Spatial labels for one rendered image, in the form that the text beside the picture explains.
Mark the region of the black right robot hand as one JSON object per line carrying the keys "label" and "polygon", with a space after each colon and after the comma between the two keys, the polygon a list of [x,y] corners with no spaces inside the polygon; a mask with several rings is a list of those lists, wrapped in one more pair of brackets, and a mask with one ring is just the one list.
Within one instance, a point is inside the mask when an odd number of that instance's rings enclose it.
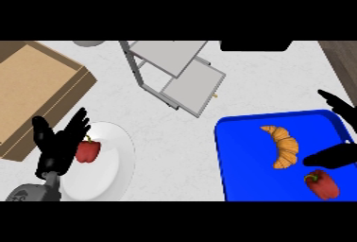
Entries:
{"label": "black right robot hand", "polygon": [[[326,104],[332,107],[332,112],[338,114],[357,133],[357,106],[350,106],[333,94],[319,90]],[[305,166],[317,166],[327,169],[341,168],[357,163],[357,143],[342,143],[316,154],[307,156],[302,160]]]}

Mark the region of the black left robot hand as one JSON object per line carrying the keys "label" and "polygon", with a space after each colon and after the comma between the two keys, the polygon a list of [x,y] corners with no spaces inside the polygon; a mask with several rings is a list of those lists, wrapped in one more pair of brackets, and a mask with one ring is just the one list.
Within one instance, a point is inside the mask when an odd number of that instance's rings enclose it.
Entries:
{"label": "black left robot hand", "polygon": [[46,119],[41,116],[32,118],[34,141],[40,150],[35,175],[40,179],[44,179],[44,173],[56,172],[60,176],[66,173],[90,130],[89,121],[87,110],[81,108],[63,130],[53,132]]}

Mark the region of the orange croissant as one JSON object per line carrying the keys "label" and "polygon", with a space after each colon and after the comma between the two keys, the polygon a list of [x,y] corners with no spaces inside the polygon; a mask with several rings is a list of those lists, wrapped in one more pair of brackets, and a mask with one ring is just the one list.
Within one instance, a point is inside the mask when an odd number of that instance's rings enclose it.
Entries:
{"label": "orange croissant", "polygon": [[283,127],[261,126],[261,130],[268,133],[276,144],[277,157],[273,168],[286,169],[297,163],[298,142]]}

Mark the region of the grey tiered shelf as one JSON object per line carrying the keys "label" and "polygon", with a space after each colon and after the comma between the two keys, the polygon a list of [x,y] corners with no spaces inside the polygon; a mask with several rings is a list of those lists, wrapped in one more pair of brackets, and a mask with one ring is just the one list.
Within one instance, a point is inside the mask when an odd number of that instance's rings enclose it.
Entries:
{"label": "grey tiered shelf", "polygon": [[[143,90],[174,110],[183,109],[199,117],[217,94],[226,74],[211,62],[199,57],[207,41],[127,41],[118,42],[125,59]],[[170,81],[158,92],[145,82],[142,67],[150,64],[167,75]]]}

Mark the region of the red bell pepper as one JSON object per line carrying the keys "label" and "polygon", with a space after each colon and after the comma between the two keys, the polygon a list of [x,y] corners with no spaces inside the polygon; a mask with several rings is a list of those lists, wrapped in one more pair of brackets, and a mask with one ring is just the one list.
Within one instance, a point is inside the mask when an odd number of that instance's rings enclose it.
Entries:
{"label": "red bell pepper", "polygon": [[310,172],[304,177],[304,182],[320,199],[329,200],[339,196],[339,186],[323,170],[317,169]]}
{"label": "red bell pepper", "polygon": [[91,163],[99,155],[102,144],[90,137],[83,141],[77,148],[75,159],[80,163]]}

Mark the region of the white round plate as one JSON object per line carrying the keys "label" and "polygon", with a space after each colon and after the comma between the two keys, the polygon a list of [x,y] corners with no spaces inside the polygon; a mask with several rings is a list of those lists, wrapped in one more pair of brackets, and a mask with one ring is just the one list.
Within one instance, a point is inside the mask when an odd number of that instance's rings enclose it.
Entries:
{"label": "white round plate", "polygon": [[136,168],[136,148],[124,128],[109,122],[90,124],[89,137],[100,143],[91,163],[72,161],[60,178],[62,201],[115,201],[128,188]]}

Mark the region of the brown cardboard box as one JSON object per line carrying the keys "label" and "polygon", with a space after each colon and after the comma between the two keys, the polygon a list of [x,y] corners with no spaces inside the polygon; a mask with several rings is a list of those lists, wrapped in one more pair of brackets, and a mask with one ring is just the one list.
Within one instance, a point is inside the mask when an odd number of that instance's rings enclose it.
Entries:
{"label": "brown cardboard box", "polygon": [[0,159],[35,148],[32,117],[55,127],[96,82],[87,67],[35,41],[0,41]]}

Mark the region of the dark wooden panel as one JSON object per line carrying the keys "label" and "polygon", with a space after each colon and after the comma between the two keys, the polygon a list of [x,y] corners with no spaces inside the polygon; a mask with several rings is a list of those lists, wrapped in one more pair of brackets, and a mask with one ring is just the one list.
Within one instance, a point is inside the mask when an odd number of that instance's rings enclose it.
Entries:
{"label": "dark wooden panel", "polygon": [[319,41],[319,46],[344,85],[350,101],[357,106],[357,41]]}

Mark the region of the grey round object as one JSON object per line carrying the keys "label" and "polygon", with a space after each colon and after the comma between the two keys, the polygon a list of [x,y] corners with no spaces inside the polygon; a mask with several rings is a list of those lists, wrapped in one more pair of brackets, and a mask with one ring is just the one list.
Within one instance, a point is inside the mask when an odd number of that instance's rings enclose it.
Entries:
{"label": "grey round object", "polygon": [[94,47],[106,41],[74,41],[74,43],[81,47]]}

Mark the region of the black appliance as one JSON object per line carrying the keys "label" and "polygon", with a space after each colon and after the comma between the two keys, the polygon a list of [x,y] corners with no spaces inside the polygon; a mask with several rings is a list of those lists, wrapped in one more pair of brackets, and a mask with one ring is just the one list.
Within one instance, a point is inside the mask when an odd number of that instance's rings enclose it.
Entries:
{"label": "black appliance", "polygon": [[245,51],[245,52],[282,52],[285,51],[292,42],[291,41],[221,41],[221,51]]}

